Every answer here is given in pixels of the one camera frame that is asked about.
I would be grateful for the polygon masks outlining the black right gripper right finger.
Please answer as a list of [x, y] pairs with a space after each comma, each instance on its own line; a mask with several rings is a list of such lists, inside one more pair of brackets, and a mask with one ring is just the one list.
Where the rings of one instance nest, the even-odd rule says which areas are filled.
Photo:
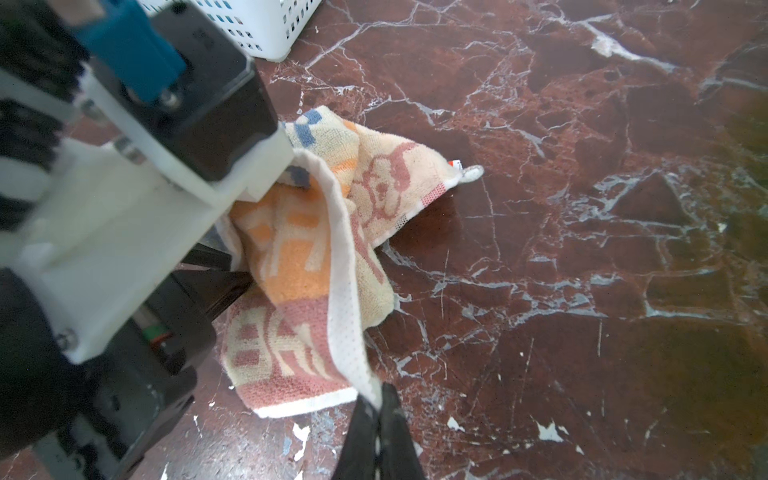
[[396, 388], [382, 385], [379, 472], [385, 480], [425, 480]]

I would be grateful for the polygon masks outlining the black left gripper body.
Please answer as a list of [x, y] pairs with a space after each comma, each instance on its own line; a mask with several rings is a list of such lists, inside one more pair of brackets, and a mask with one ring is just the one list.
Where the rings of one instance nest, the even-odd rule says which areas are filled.
[[55, 479], [127, 479], [194, 400], [214, 320], [252, 284], [204, 245], [186, 256], [105, 351], [69, 362], [31, 291], [1, 272], [1, 453], [32, 448]]

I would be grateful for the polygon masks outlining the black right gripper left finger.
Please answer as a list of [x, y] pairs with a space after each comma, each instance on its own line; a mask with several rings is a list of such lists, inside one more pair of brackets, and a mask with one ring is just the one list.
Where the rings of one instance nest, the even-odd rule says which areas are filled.
[[379, 414], [359, 395], [332, 480], [373, 480], [377, 470]]

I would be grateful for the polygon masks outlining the beige towel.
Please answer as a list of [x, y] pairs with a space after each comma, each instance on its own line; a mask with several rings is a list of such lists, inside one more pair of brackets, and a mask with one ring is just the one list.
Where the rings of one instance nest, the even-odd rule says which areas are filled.
[[284, 130], [294, 154], [286, 171], [260, 200], [237, 201], [217, 223], [235, 268], [254, 280], [227, 312], [221, 364], [262, 418], [357, 397], [380, 405], [364, 333], [397, 300], [375, 250], [483, 168], [324, 106]]

